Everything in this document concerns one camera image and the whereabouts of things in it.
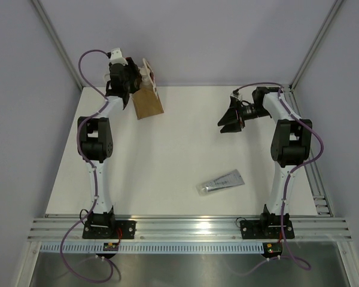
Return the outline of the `beige pump bottle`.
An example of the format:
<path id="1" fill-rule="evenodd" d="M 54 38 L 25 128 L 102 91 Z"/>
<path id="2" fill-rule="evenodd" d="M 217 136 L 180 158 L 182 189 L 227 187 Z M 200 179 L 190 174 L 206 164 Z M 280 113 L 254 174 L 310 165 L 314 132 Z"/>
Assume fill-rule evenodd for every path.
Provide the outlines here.
<path id="1" fill-rule="evenodd" d="M 145 88 L 147 90 L 152 90 L 153 85 L 151 83 L 150 70 L 148 68 L 140 67 L 139 68 L 139 73 L 141 75 L 140 88 Z"/>

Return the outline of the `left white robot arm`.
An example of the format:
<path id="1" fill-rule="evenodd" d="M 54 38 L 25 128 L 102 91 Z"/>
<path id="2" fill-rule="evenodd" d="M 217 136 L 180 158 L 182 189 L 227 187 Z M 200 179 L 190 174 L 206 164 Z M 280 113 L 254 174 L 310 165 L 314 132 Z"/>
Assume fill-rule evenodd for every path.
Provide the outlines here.
<path id="1" fill-rule="evenodd" d="M 125 110 L 130 95 L 139 90 L 141 75 L 131 57 L 108 57 L 104 105 L 93 115 L 77 121 L 78 153 L 86 162 L 92 193 L 92 207 L 84 223 L 85 239 L 120 240 L 123 235 L 124 225 L 115 219 L 108 187 L 107 165 L 114 147 L 109 116 Z"/>

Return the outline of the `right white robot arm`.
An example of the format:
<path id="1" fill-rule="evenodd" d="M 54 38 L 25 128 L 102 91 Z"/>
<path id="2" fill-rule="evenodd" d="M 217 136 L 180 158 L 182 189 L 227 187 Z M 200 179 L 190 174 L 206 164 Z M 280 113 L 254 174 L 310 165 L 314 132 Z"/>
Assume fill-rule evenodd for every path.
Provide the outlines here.
<path id="1" fill-rule="evenodd" d="M 311 149 L 312 122 L 302 119 L 286 102 L 280 87 L 257 87 L 252 102 L 242 100 L 239 90 L 230 95 L 230 105 L 218 122 L 221 133 L 240 132 L 248 120 L 270 117 L 276 124 L 270 145 L 275 163 L 272 189 L 259 219 L 239 222 L 243 239 L 294 238 L 288 199 L 298 167 L 307 161 Z"/>

